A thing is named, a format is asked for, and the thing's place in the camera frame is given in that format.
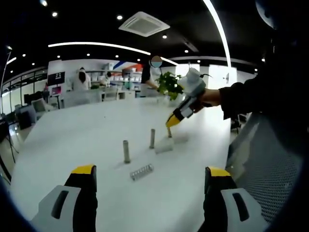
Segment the white jacket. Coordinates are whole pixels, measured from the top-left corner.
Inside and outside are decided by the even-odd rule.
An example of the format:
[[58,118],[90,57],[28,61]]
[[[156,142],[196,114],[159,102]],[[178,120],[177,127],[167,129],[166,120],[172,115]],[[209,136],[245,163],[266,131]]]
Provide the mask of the white jacket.
[[83,72],[86,74],[85,70],[79,70],[78,74],[74,77],[72,83],[72,90],[73,91],[82,91],[82,90],[89,90],[91,88],[91,78],[88,74],[86,74],[86,80],[84,83],[81,82],[79,79],[79,73]]

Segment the monitor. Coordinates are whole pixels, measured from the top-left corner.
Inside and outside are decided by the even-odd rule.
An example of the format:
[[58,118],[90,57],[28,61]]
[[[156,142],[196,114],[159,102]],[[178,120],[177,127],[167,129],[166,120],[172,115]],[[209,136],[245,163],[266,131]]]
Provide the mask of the monitor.
[[55,85],[60,85],[64,83],[64,74],[65,72],[58,72],[54,74],[50,74],[47,77],[47,85],[48,86],[55,86]]
[[57,86],[52,88],[52,95],[60,94],[61,93],[61,86]]

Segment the floor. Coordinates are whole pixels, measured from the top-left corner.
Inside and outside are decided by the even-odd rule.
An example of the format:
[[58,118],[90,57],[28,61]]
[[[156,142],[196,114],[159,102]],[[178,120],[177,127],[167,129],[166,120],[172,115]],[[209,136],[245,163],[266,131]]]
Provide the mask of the floor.
[[[5,163],[6,168],[8,169],[9,173],[12,175],[14,163],[18,160],[19,156],[19,150],[21,149],[25,139],[29,135],[31,129],[33,126],[26,128],[24,130],[20,130],[17,125],[11,125],[10,126],[10,138],[7,136],[6,139],[4,139],[0,143],[0,155]],[[8,178],[4,174],[3,169],[0,166],[0,174],[5,179],[4,183],[6,187],[9,189],[9,183]]]

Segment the mesh chair back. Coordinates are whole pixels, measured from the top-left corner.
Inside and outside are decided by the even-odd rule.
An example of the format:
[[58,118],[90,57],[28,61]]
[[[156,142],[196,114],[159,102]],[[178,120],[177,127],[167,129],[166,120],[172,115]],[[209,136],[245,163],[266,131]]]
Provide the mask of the mesh chair back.
[[105,88],[105,97],[104,101],[113,101],[117,100],[118,88],[116,87],[109,87]]
[[306,137],[287,125],[252,114],[229,147],[227,171],[260,203],[267,222],[288,199],[308,153]]

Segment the metal spring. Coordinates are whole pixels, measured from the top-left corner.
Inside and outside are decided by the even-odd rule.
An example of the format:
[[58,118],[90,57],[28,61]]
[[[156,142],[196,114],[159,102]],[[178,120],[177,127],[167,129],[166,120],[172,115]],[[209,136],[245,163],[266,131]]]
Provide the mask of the metal spring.
[[138,180],[144,176],[146,176],[147,174],[151,173],[154,171],[154,167],[152,164],[148,164],[134,172],[130,173],[130,177],[132,178],[133,181]]

